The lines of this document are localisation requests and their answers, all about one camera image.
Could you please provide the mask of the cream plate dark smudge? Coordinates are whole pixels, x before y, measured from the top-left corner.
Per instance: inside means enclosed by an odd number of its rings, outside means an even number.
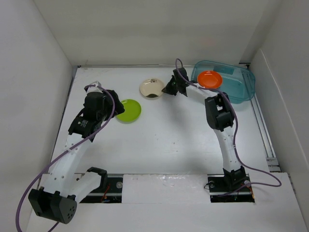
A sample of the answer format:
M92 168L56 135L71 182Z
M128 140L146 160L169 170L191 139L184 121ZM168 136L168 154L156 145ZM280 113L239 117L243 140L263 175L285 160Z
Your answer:
M164 82L157 78L147 79L140 84L140 93L147 99L157 99L163 94L164 87Z

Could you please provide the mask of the orange plate front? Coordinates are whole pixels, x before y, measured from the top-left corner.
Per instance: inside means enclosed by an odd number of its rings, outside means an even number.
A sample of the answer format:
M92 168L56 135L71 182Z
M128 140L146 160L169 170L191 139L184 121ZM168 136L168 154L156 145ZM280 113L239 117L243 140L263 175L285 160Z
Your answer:
M205 88L219 88L223 78L215 71L203 71L197 76L197 82Z

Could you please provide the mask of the green plate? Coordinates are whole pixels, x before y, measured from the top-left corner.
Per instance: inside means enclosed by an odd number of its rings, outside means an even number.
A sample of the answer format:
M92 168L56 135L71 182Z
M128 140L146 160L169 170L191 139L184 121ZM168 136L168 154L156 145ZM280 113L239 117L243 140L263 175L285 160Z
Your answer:
M122 123L132 123L136 121L141 115L141 105L138 101L133 99L126 99L121 101L124 112L117 115L116 118Z

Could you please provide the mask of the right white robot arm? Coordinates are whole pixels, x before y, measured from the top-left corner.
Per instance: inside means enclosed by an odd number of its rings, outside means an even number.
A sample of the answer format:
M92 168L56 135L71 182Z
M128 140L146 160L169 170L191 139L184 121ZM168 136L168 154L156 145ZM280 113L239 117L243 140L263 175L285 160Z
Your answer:
M238 120L228 95L218 89L221 83L222 77L214 71L207 71L197 83L190 82L186 69L181 67L173 70L172 78L162 92L174 96L181 93L188 98L203 100L207 123L217 136L223 157L222 185L224 191L232 192L244 186L247 176L236 149Z

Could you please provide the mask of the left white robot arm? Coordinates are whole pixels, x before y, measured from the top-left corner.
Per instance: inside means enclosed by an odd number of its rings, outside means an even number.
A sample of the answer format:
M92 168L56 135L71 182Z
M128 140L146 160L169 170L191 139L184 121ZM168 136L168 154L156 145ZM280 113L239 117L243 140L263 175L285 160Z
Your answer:
M65 142L64 154L53 164L48 178L39 189L32 189L28 200L39 217L68 224L77 205L93 190L107 187L107 171L90 167L81 179L75 171L92 145L94 138L115 116L125 111L114 90L89 85L82 110L72 121Z

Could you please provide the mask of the teal plastic bin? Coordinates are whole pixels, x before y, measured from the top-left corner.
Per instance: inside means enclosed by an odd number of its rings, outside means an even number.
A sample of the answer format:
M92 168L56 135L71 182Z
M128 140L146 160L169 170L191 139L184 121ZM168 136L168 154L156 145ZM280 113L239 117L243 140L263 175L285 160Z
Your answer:
M230 101L240 104L255 95L255 76L247 68L203 60L195 64L191 81L196 82L203 71L215 71L223 79L219 90L228 94Z

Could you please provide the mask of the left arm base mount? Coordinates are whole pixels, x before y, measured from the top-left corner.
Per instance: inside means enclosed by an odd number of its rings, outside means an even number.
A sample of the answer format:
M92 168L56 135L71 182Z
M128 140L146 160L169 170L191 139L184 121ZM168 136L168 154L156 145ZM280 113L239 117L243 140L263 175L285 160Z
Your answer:
M105 187L90 192L81 203L121 203L123 174L109 174Z

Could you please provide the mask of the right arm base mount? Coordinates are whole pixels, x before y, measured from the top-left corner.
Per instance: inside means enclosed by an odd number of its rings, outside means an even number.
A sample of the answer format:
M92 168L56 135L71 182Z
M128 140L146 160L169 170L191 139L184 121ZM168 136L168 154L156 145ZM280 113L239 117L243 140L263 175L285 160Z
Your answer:
M244 187L250 182L249 175L231 189L227 186L223 174L207 175L207 183L204 189L209 191L211 203L255 203L251 186Z

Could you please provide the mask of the metal side rail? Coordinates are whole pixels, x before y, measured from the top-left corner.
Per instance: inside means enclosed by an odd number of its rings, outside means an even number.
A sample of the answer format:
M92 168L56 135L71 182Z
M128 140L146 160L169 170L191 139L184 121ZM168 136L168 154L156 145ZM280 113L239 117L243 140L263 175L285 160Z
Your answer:
M271 139L255 94L255 77L249 70L250 63L240 63L245 68L244 78L245 116L239 123L239 143L241 160L248 166L266 172L280 172L280 166L272 148Z

